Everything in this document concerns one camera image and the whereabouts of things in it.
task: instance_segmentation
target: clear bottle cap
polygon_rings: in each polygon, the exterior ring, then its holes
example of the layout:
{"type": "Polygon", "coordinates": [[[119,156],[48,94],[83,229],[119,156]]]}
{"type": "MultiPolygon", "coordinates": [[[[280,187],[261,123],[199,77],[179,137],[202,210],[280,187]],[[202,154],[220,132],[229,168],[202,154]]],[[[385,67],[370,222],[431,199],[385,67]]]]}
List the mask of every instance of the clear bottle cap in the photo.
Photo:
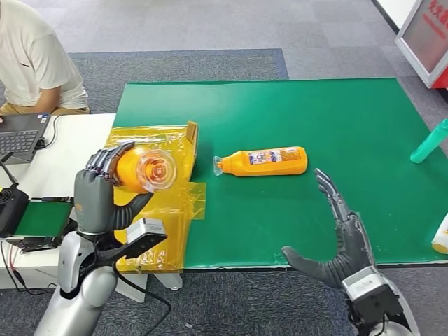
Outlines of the clear bottle cap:
{"type": "Polygon", "coordinates": [[[215,175],[219,176],[222,174],[222,159],[219,156],[213,158],[213,171],[215,175]]]}
{"type": "Polygon", "coordinates": [[[177,169],[169,152],[152,149],[140,157],[136,173],[142,187],[154,192],[170,188],[176,180],[177,169]]]}

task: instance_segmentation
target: white bottle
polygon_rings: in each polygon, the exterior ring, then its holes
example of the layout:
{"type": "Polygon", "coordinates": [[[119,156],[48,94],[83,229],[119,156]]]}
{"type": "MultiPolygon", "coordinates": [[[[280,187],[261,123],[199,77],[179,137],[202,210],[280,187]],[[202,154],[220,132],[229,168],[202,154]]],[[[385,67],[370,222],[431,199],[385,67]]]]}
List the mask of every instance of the white bottle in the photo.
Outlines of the white bottle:
{"type": "Polygon", "coordinates": [[[438,227],[432,241],[433,249],[443,254],[448,254],[448,213],[438,227]]]}

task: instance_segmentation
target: gray carpet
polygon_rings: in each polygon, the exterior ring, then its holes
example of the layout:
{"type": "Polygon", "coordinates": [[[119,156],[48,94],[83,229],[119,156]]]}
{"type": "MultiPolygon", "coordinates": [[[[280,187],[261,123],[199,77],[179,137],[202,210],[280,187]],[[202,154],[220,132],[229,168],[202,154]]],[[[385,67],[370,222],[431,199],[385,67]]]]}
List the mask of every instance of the gray carpet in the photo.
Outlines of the gray carpet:
{"type": "MultiPolygon", "coordinates": [[[[115,111],[127,81],[288,78],[278,49],[72,57],[84,78],[94,113],[115,111]]],[[[430,127],[446,116],[444,101],[419,79],[400,82],[430,127]]],[[[408,298],[422,335],[446,335],[443,312],[448,301],[448,269],[390,269],[386,274],[408,298]]],[[[341,293],[299,272],[185,274],[184,288],[175,293],[150,277],[149,288],[166,296],[173,307],[153,335],[354,335],[341,293]]],[[[50,299],[14,290],[0,294],[0,332],[5,336],[32,335],[50,299]]],[[[140,335],[162,309],[154,300],[137,304],[115,294],[97,335],[140,335]]]]}
{"type": "MultiPolygon", "coordinates": [[[[354,335],[341,293],[298,272],[184,274],[184,288],[177,292],[151,277],[149,286],[173,305],[153,335],[354,335]]],[[[50,300],[26,295],[3,291],[2,335],[32,335],[50,300]]],[[[116,293],[96,335],[141,335],[164,309],[152,299],[137,304],[116,293]]]]}

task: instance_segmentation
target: black electronic device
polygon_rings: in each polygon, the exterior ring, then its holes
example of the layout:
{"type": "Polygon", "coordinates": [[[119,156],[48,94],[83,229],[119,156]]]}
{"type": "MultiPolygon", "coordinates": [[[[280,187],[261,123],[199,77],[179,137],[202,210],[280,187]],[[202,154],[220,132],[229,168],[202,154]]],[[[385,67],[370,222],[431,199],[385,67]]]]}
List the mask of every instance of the black electronic device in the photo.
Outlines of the black electronic device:
{"type": "Polygon", "coordinates": [[[0,237],[2,238],[13,235],[17,229],[29,199],[28,195],[17,188],[19,182],[5,165],[5,162],[11,155],[12,153],[8,153],[0,160],[0,165],[11,182],[10,187],[0,190],[0,237]]]}
{"type": "Polygon", "coordinates": [[[8,165],[29,163],[39,146],[50,120],[49,113],[2,115],[0,123],[0,153],[13,152],[8,165]]]}

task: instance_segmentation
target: yellow plastic wrap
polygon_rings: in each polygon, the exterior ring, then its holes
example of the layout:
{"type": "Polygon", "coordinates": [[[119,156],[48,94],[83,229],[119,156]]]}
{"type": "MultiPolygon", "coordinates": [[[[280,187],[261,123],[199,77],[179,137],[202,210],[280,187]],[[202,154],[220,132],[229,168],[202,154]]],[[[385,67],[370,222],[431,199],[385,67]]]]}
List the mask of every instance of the yellow plastic wrap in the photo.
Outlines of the yellow plastic wrap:
{"type": "MultiPolygon", "coordinates": [[[[196,157],[198,126],[118,127],[111,131],[106,147],[133,140],[145,149],[162,149],[176,162],[177,176],[167,190],[155,192],[137,215],[140,218],[161,219],[167,239],[139,258],[120,259],[121,272],[176,271],[183,268],[186,238],[192,219],[203,219],[205,213],[205,184],[189,182],[196,157]]],[[[121,205],[135,194],[126,186],[115,187],[115,201],[121,205]]],[[[115,231],[121,242],[126,241],[126,230],[115,231]]]]}

